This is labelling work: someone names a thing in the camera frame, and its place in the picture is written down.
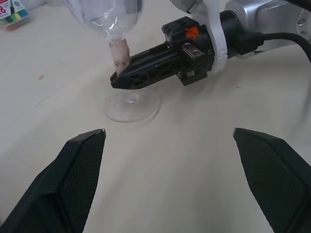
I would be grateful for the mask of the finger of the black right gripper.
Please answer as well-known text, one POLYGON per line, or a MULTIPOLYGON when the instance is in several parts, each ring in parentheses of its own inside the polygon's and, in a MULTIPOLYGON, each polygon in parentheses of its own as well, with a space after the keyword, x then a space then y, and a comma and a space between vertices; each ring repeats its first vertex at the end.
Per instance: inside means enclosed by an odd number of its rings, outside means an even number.
POLYGON ((135 90, 142 89, 169 78, 181 70, 181 60, 151 62, 139 65, 137 62, 128 66, 121 74, 114 74, 110 78, 114 89, 135 90))
POLYGON ((142 51, 131 58, 130 68, 159 67, 160 65, 167 65, 170 68, 181 68, 180 46, 160 44, 142 51))

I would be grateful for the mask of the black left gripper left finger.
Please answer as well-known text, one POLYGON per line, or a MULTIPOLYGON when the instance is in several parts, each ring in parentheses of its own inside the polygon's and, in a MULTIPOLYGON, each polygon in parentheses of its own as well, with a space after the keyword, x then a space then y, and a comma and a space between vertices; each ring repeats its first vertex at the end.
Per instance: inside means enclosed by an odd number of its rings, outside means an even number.
POLYGON ((83 233, 98 185, 106 132, 67 141, 33 180, 0 233, 83 233))

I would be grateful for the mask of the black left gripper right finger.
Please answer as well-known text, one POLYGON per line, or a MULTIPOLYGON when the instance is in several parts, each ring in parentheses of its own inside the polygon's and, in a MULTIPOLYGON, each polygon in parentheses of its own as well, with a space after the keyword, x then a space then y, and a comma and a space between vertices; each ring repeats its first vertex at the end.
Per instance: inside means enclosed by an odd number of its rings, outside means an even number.
POLYGON ((274 233, 311 233, 311 166, 283 139, 235 128, 248 186, 274 233))

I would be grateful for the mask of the clear wine glass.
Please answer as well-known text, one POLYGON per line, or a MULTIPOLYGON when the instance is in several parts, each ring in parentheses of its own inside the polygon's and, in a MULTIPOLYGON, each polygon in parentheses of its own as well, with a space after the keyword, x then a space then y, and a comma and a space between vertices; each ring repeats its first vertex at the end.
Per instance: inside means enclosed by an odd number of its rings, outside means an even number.
MULTIPOLYGON (((75 19, 97 31, 109 44, 116 74, 132 64, 126 34, 132 30, 142 12, 143 0, 64 0, 75 19)), ((161 106, 152 90, 123 91, 110 97, 104 106, 107 118, 119 123, 152 119, 161 106)))

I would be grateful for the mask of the marker pen pack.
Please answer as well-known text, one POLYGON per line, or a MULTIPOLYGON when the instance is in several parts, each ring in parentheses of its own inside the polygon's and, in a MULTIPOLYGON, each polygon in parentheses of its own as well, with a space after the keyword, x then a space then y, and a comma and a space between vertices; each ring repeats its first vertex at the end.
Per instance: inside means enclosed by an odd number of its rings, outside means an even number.
POLYGON ((27 23, 30 17, 20 0, 0 0, 0 29, 14 30, 27 23))

